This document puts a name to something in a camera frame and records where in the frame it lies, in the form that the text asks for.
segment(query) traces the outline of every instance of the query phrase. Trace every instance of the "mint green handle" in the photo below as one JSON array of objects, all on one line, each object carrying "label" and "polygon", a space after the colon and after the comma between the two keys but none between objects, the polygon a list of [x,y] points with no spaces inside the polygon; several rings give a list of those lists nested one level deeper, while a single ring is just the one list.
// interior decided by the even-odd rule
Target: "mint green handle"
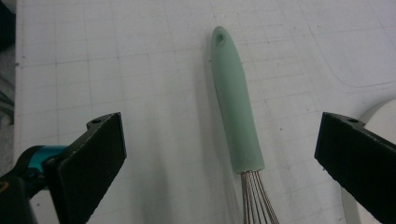
[{"label": "mint green handle", "polygon": [[212,71],[236,173],[264,169],[244,69],[235,44],[221,26],[212,35]]}]

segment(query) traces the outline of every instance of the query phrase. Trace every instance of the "hanging hole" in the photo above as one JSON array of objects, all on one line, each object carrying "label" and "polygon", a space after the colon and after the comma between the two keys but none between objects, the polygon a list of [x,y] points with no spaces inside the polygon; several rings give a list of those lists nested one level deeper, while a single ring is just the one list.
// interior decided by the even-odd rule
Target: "hanging hole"
[{"label": "hanging hole", "polygon": [[359,121],[356,119],[348,119],[347,121],[352,122],[352,123],[359,123]]},{"label": "hanging hole", "polygon": [[222,45],[224,43],[224,35],[218,35],[218,45]]}]

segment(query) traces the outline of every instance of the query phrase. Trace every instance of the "blue part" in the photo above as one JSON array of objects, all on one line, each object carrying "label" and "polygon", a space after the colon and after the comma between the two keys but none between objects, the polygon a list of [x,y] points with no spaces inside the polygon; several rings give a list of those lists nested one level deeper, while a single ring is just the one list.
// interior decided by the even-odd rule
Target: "blue part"
[{"label": "blue part", "polygon": [[48,159],[49,157],[56,156],[64,151],[66,146],[44,146],[41,147],[35,155],[30,159],[29,168],[36,168],[43,173],[41,162]]}]

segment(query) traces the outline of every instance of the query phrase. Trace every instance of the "grid pattern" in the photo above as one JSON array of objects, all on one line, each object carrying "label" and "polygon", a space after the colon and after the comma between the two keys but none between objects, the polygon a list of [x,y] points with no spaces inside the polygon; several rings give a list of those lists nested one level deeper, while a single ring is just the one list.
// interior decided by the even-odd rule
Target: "grid pattern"
[{"label": "grid pattern", "polygon": [[[314,160],[320,115],[358,118],[396,96],[389,0],[21,0],[15,155],[67,145],[120,111],[128,159],[90,223],[241,223],[210,68],[231,33],[246,71],[280,223],[346,223]],[[50,196],[32,200],[56,223]]]}]

